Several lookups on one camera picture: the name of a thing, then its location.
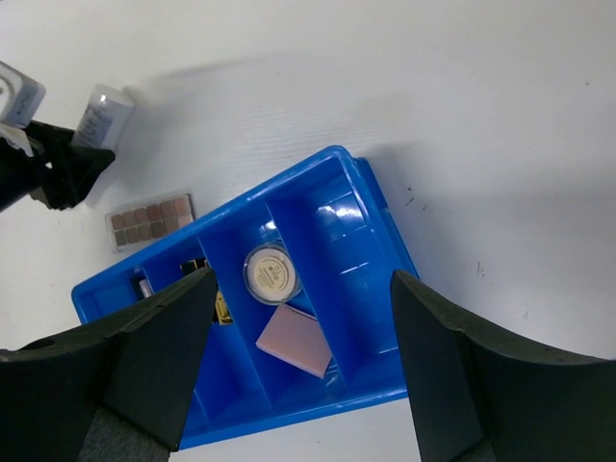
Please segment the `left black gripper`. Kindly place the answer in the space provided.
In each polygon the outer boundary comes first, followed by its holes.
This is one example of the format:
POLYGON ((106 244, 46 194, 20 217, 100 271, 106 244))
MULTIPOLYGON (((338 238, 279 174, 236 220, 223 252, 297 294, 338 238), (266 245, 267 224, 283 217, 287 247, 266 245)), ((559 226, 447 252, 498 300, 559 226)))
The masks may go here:
POLYGON ((31 122, 45 94, 1 63, 1 211, 28 193, 50 210, 74 208, 116 159, 110 149, 74 145, 73 130, 31 122))

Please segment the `blue plastic organizer bin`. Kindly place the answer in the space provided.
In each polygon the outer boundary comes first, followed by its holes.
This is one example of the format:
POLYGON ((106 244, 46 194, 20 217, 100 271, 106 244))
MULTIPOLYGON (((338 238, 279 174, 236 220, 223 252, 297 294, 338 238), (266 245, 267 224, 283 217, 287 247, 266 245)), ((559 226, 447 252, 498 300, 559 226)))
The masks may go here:
POLYGON ((414 265, 369 162, 331 146, 77 285, 82 322, 215 272, 229 311, 208 335, 181 447, 405 398, 390 280, 414 265))

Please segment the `white lotion bottle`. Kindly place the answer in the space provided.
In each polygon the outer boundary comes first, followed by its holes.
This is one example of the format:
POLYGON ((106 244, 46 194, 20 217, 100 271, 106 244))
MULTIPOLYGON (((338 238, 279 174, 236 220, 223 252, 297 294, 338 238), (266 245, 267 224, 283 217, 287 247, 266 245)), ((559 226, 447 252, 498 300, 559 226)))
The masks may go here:
POLYGON ((134 101, 123 91, 96 85, 71 143, 115 151, 134 109, 134 101))

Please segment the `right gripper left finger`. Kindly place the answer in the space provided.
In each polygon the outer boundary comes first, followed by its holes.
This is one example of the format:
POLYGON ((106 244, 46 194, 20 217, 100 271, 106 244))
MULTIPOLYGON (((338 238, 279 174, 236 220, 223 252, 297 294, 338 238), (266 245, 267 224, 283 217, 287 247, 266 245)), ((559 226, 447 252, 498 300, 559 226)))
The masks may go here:
POLYGON ((193 399, 217 281, 199 269, 98 321, 1 353, 5 461, 166 461, 193 399))

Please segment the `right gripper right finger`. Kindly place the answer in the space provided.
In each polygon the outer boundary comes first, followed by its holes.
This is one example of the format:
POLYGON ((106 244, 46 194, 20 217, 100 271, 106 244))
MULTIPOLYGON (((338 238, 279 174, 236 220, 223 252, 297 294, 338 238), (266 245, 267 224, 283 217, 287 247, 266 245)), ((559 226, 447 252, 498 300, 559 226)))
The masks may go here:
POLYGON ((611 461, 615 364, 500 327, 410 273, 394 325, 424 461, 611 461))

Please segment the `pink long tube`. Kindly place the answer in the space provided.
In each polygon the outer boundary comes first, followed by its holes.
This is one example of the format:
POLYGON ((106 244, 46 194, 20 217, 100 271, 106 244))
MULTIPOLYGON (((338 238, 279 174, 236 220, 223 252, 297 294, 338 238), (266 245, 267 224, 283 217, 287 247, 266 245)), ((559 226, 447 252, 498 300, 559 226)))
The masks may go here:
POLYGON ((145 278, 135 279, 133 281, 133 287, 138 300, 149 298, 153 294, 150 284, 145 278))

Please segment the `brown eyeshadow palette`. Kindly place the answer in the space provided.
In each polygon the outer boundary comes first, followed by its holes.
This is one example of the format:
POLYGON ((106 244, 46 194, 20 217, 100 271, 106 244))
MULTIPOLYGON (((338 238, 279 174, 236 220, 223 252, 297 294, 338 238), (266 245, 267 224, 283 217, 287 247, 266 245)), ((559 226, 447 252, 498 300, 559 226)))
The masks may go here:
POLYGON ((113 251, 126 252, 191 224, 195 213, 191 195, 184 192, 120 207, 105 219, 113 251))

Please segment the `pink square compact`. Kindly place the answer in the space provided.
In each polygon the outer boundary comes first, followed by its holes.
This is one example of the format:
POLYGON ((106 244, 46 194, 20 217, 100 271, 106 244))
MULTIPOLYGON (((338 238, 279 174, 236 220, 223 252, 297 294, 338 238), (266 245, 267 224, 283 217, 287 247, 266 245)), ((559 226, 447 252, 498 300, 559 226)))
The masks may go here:
POLYGON ((324 378, 333 358, 317 319, 288 304, 275 309, 256 346, 318 378, 324 378))

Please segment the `black gold lipstick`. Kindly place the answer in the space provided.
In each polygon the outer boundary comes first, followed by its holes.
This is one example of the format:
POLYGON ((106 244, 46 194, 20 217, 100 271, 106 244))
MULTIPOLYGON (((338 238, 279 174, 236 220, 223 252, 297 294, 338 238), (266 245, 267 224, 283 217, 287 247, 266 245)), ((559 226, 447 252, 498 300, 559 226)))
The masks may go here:
POLYGON ((223 297, 221 290, 217 291, 215 300, 215 311, 213 314, 213 323, 219 325, 232 324, 233 318, 230 314, 226 301, 223 297))
POLYGON ((184 276, 187 276, 197 270, 207 269, 209 264, 204 258, 192 259, 180 265, 180 270, 184 276))

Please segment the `round powder jar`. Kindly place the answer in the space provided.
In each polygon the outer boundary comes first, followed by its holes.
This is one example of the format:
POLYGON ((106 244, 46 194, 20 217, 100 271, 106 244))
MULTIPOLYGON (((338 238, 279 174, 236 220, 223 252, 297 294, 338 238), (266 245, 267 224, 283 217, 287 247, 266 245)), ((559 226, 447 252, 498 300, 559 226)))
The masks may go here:
POLYGON ((280 242, 253 248, 244 259, 243 275, 250 294, 267 305, 287 303, 302 291, 291 256, 280 242))

